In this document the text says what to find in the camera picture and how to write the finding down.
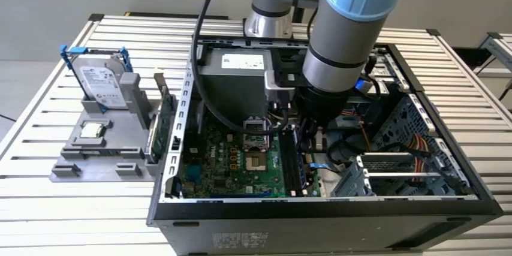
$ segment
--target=motherboard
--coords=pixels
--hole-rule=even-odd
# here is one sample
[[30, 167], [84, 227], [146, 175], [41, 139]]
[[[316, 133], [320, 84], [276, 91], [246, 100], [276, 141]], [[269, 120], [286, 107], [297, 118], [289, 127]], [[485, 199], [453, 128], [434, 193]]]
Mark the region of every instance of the motherboard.
[[[249, 136], [232, 132], [213, 117], [205, 118], [201, 147], [186, 148], [182, 193], [186, 198], [278, 198], [296, 196], [286, 189], [289, 178], [298, 178], [284, 163], [277, 133]], [[298, 155], [292, 161], [310, 159]], [[316, 171], [308, 171], [304, 196], [320, 196]]]

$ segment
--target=metal workbench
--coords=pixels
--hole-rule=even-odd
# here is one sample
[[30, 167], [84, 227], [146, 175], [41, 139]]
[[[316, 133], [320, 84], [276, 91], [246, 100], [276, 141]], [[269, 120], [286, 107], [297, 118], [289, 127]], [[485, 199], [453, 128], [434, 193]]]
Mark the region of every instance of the metal workbench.
[[[74, 46], [129, 49], [141, 88], [158, 98], [154, 68], [178, 95], [193, 19], [105, 16], [88, 21]], [[241, 21], [206, 20], [204, 34], [240, 36]], [[305, 25], [293, 34], [305, 38]], [[512, 213], [512, 119], [441, 37], [384, 29], [482, 176]], [[172, 255], [157, 228], [145, 226], [152, 183], [50, 183], [48, 174], [81, 111], [77, 81], [57, 64], [0, 143], [0, 255]], [[512, 215], [433, 247], [428, 256], [512, 255]]]
[[504, 68], [477, 68], [482, 69], [478, 77], [512, 78], [512, 34], [488, 32], [477, 48], [486, 49], [504, 65]]

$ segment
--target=blue drive bracket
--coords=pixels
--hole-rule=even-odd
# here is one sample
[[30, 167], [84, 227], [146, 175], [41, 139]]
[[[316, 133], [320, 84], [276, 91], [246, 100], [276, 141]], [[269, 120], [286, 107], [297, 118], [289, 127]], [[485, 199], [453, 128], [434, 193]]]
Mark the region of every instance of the blue drive bracket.
[[[86, 47], [82, 47], [82, 46], [74, 46], [74, 47], [69, 48], [69, 50], [66, 51], [66, 45], [65, 44], [62, 44], [60, 46], [60, 51], [61, 51], [60, 55], [61, 55], [61, 58], [64, 60], [65, 66], [73, 72], [74, 78], [77, 79], [81, 91], [82, 91], [84, 96], [85, 96], [85, 100], [90, 100], [89, 96], [86, 95], [85, 88], [82, 87], [82, 84], [80, 82], [80, 79], [78, 79], [77, 73], [74, 71], [73, 65], [70, 64], [69, 58], [73, 58], [73, 56], [76, 56], [76, 55], [84, 55], [84, 54], [89, 54], [89, 53], [94, 54], [98, 51], [89, 50]], [[128, 50], [125, 49], [124, 46], [117, 51], [117, 53], [122, 56], [122, 63], [124, 63], [125, 71], [133, 72], [133, 67], [130, 66], [130, 59], [129, 59]], [[101, 108], [101, 112], [105, 112], [108, 110], [108, 108], [101, 103], [97, 103], [97, 104]]]
[[125, 70], [126, 72], [133, 72], [133, 67], [130, 66], [130, 61], [129, 61], [129, 54], [128, 54], [128, 50], [125, 49], [125, 47], [122, 46], [118, 53], [121, 54], [122, 56], [122, 61], [125, 63]]
[[81, 91], [82, 91], [85, 100], [90, 100], [90, 99], [89, 99], [89, 96], [86, 96], [85, 88], [84, 88], [82, 85], [81, 85], [81, 82], [80, 82], [77, 73], [74, 72], [74, 68], [73, 68], [73, 65], [70, 64], [69, 56], [68, 56], [68, 53], [69, 53], [69, 54], [84, 54], [85, 52], [82, 52], [82, 53], [72, 53], [70, 51], [72, 51], [74, 48], [77, 48], [77, 47], [72, 47], [72, 48], [69, 49], [69, 52], [65, 52], [65, 50], [66, 50], [66, 45], [62, 44], [62, 45], [60, 46], [60, 51], [61, 51], [61, 52], [60, 52], [60, 55], [61, 55], [61, 58], [62, 58], [62, 60], [64, 60], [65, 66], [66, 66], [68, 69], [73, 72], [73, 75], [74, 75], [74, 78], [76, 78], [76, 80], [77, 80], [77, 82], [78, 82], [78, 85], [80, 85], [80, 88], [81, 88]]

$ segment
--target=green circuit board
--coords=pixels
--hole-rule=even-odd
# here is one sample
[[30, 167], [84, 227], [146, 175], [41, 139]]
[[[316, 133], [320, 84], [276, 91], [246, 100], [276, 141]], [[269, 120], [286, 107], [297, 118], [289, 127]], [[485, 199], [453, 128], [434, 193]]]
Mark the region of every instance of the green circuit board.
[[[242, 134], [210, 119], [205, 125], [202, 153], [185, 166], [185, 198], [288, 197], [278, 137], [269, 136], [265, 152], [244, 151]], [[308, 196], [320, 196], [316, 171], [310, 173]]]

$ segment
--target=black computer chassis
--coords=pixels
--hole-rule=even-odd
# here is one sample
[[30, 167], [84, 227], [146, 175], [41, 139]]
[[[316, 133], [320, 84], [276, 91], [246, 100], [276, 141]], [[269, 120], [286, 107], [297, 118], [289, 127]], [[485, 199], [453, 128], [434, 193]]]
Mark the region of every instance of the black computer chassis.
[[[206, 42], [244, 40], [272, 45], [282, 39], [208, 36]], [[306, 41], [288, 40], [289, 46]], [[436, 133], [472, 184], [476, 200], [261, 201], [258, 203], [160, 203], [161, 173], [154, 180], [146, 223], [157, 226], [177, 255], [322, 254], [421, 251], [502, 215], [425, 90], [394, 46], [392, 54], [410, 92], [433, 121]]]

